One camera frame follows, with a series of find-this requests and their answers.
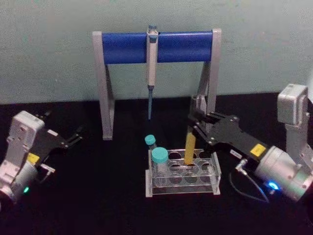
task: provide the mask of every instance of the teal cap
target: teal cap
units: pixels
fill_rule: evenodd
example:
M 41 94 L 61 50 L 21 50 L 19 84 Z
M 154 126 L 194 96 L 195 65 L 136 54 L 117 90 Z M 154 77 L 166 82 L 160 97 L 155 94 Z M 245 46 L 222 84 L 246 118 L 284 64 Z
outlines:
M 155 136 L 154 135 L 147 135 L 145 137 L 145 141 L 147 145 L 152 145 L 156 142 Z
M 152 150 L 152 161 L 155 163 L 164 163 L 168 160 L 168 152 L 165 148 L 157 147 Z

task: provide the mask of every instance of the cable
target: cable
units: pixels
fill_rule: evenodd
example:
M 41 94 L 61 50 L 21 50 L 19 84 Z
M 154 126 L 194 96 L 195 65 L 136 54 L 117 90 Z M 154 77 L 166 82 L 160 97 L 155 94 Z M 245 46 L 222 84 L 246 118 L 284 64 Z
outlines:
M 246 176 L 246 177 L 250 180 L 250 182 L 252 182 L 252 183 L 256 186 L 256 188 L 257 188 L 257 189 L 259 190 L 259 192 L 262 194 L 264 200 L 261 199 L 261 198 L 258 198 L 258 197 L 251 196 L 251 195 L 246 194 L 246 193 L 244 193 L 244 192 L 241 192 L 239 189 L 237 189 L 236 186 L 234 185 L 233 181 L 232 181 L 232 172 L 230 172 L 230 174 L 229 174 L 229 182 L 230 182 L 230 185 L 234 188 L 234 190 L 235 190 L 237 193 L 239 193 L 240 195 L 242 195 L 242 196 L 245 196 L 245 197 L 248 197 L 248 198 L 257 200 L 257 201 L 259 201 L 259 202 L 266 202 L 266 203 L 269 203 L 268 197 L 265 195 L 265 193 L 263 192 L 263 190 L 258 186 L 258 184 L 257 184 L 249 175 L 247 175 L 247 174 L 243 174 L 243 175 Z

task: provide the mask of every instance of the yellow tube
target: yellow tube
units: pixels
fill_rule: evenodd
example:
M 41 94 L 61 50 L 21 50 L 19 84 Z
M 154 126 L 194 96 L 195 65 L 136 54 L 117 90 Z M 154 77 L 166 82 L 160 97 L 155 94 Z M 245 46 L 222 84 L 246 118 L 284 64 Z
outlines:
M 189 165 L 192 163 L 192 160 L 194 157 L 195 145 L 196 145 L 196 137 L 192 134 L 190 130 L 188 130 L 187 137 L 186 137 L 185 158 L 184 158 L 184 163 L 186 165 Z

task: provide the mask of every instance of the black tabletop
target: black tabletop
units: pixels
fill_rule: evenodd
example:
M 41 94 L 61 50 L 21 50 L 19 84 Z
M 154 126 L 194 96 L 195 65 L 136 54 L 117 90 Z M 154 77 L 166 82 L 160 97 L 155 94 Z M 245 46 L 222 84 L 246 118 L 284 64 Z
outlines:
M 277 95 L 222 95 L 217 99 L 216 110 L 237 115 L 243 130 L 285 150 L 285 128 L 277 122 Z M 146 100 L 116 101 L 112 141 L 102 140 L 98 102 L 0 105 L 1 161 L 12 117 L 21 110 L 32 114 L 52 110 L 47 128 L 68 138 L 84 125 L 84 139 L 66 155 L 50 156 L 46 163 L 56 172 L 44 184 L 31 185 L 10 213 L 0 215 L 1 235 L 313 234 L 313 225 L 301 203 L 279 193 L 269 196 L 270 204 L 238 195 L 228 182 L 228 174 L 235 166 L 228 155 L 218 155 L 221 195 L 145 197 L 148 149 L 144 137 L 154 134 L 158 146 L 184 148 L 188 98 L 154 99 L 150 122 Z M 203 143 L 198 142 L 197 147 L 203 147 Z M 236 182 L 239 188 L 249 185 L 241 178 Z

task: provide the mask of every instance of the light blue wall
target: light blue wall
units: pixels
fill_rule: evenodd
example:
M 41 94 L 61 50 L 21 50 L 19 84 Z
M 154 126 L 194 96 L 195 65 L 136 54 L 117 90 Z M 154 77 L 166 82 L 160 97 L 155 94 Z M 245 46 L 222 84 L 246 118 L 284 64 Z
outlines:
M 313 1 L 0 0 L 0 103 L 97 99 L 92 31 L 223 31 L 220 94 L 305 84 Z M 144 65 L 111 66 L 115 97 L 147 96 Z M 156 96 L 196 91 L 201 64 L 159 64 Z

